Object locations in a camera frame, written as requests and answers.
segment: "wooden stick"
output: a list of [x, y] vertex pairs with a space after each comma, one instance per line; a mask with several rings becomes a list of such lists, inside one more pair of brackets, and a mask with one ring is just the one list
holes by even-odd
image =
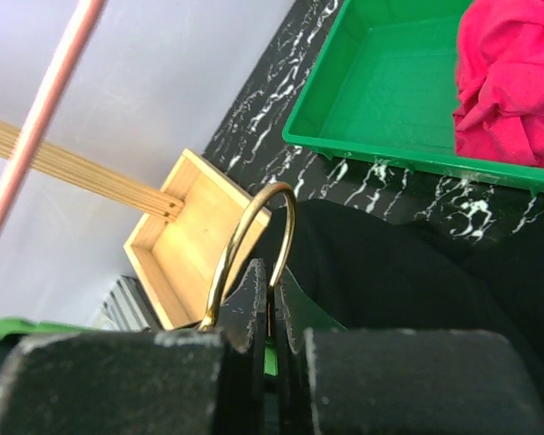
[[[1, 158], [10, 158], [18, 132], [16, 127], [0, 121]], [[180, 199], [45, 141], [34, 156], [33, 168], [169, 222], [183, 209]]]

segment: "marble countertop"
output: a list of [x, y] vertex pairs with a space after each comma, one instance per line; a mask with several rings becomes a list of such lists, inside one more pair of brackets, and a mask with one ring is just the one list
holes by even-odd
[[251, 194], [281, 180], [295, 188], [299, 200], [326, 198], [394, 224], [425, 218], [473, 244], [489, 244], [543, 216], [544, 195], [384, 164], [327, 160], [282, 140], [342, 3], [296, 0], [204, 157]]

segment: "wooden box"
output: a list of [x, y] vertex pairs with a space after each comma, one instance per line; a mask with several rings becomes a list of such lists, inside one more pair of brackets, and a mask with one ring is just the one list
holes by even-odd
[[[125, 251], [161, 326], [200, 320], [216, 264], [251, 196], [202, 157], [184, 150], [161, 191], [183, 200], [174, 222], [143, 215]], [[226, 289], [269, 221], [262, 210], [241, 245]]]

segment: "gold ring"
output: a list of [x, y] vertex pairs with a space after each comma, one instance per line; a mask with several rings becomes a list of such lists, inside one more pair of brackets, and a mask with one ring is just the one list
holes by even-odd
[[211, 287], [209, 288], [206, 313], [198, 327], [200, 331], [206, 331], [207, 329], [214, 327], [218, 321], [219, 307], [221, 305], [222, 296], [224, 295], [226, 281], [228, 280], [229, 269], [236, 258], [239, 246], [259, 211], [278, 193], [284, 195], [287, 203], [287, 224], [284, 228], [278, 260], [274, 264], [274, 270], [272, 271], [272, 276], [270, 277], [270, 282], [268, 284], [268, 291], [273, 289], [280, 281], [282, 272], [284, 272], [284, 268], [287, 265], [296, 222], [296, 195], [290, 185], [284, 182], [269, 184], [260, 190], [250, 201], [244, 210], [244, 213], [242, 213], [234, 232], [224, 248], [224, 252], [222, 252], [221, 257], [219, 258], [218, 265], [216, 266], [216, 272], [214, 273]]

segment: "crumpled red fabric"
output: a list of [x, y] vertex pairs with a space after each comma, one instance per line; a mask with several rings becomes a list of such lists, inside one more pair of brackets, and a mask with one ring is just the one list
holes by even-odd
[[544, 0], [476, 0], [458, 55], [456, 153], [544, 168]]

